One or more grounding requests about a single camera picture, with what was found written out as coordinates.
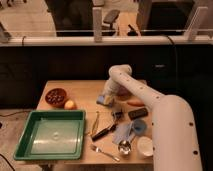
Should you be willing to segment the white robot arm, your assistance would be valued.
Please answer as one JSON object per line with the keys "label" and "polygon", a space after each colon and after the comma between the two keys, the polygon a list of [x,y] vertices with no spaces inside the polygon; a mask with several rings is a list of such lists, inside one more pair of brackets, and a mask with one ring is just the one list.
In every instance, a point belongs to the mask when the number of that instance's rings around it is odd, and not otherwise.
{"label": "white robot arm", "polygon": [[123,86],[138,97],[152,115],[154,171],[203,171],[196,124],[189,103],[165,95],[134,79],[130,65],[114,65],[103,93],[113,95]]}

